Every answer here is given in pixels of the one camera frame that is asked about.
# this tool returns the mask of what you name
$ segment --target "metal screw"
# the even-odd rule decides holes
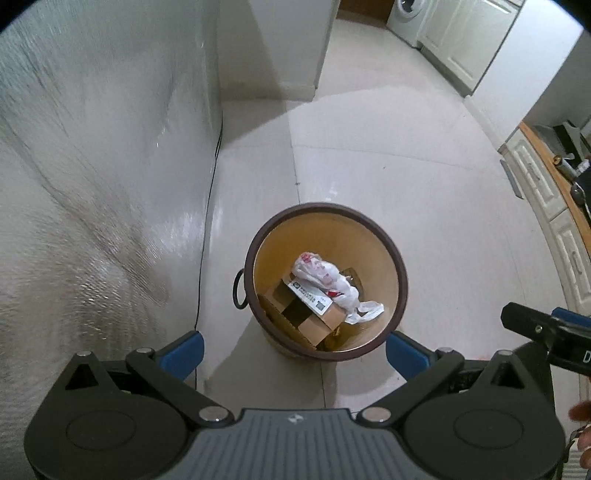
[[[199,416],[205,421],[211,421],[217,423],[226,419],[229,415],[229,412],[224,407],[219,406],[210,406],[205,407],[199,410]]]
[[[382,423],[388,420],[392,416],[392,414],[387,408],[369,407],[366,408],[363,412],[361,412],[361,416],[365,418],[365,420],[370,421],[372,423]]]

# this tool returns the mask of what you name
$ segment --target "trash can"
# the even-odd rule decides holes
[[[289,272],[303,252],[319,254],[341,269],[355,270],[365,300],[384,305],[384,312],[349,329],[346,341],[335,351],[306,348],[291,339],[267,316],[259,301]],[[238,300],[238,284],[244,275],[245,300]],[[250,306],[272,343],[282,352],[323,361],[345,361],[360,357],[385,342],[402,319],[408,297],[408,279],[402,256],[391,238],[365,215],[334,203],[306,203],[283,210],[255,235],[245,266],[233,286],[237,308]]]

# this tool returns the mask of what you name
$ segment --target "white cabinet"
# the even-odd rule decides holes
[[[436,0],[420,41],[473,90],[516,15],[505,0]]]
[[[507,148],[542,206],[546,219],[552,220],[566,210],[566,202],[550,173],[520,130],[509,139]]]
[[[430,17],[419,39],[438,58],[444,55],[444,53],[440,54],[440,51],[445,50],[444,42],[448,38],[447,32],[453,24],[459,7],[460,0],[433,0]]]
[[[577,311],[591,315],[591,262],[573,216],[565,210],[550,222],[550,229],[574,290]]]

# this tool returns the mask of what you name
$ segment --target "plastic bag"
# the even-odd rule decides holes
[[[302,253],[296,259],[291,272],[322,289],[333,302],[347,312],[345,322],[350,325],[373,320],[384,311],[384,305],[376,301],[360,302],[357,288],[351,286],[335,265],[325,262],[320,255]]]

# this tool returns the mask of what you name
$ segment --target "trash can rim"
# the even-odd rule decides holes
[[[376,338],[365,345],[352,350],[345,352],[312,351],[291,340],[286,335],[280,335],[280,330],[269,320],[267,314],[258,301],[254,286],[254,265],[256,255],[263,241],[279,224],[291,218],[308,213],[332,213],[359,222],[376,237],[378,237],[378,239],[383,243],[396,268],[396,273],[398,276],[398,301],[394,313],[392,314],[392,318],[388,322],[387,327]],[[357,210],[353,210],[335,203],[303,203],[290,207],[276,214],[257,232],[251,242],[248,253],[246,254],[244,289],[246,292],[246,298],[249,300],[249,306],[255,314],[257,321],[261,323],[265,331],[273,338],[273,340],[298,355],[322,361],[334,362],[358,358],[374,350],[386,341],[388,335],[398,327],[400,321],[402,320],[402,315],[404,314],[408,300],[408,277],[406,268],[404,267],[404,262],[402,261],[402,255],[398,251],[398,248],[396,245],[394,245],[394,242],[388,236],[388,234],[376,222],[365,216],[363,213],[358,212]]]

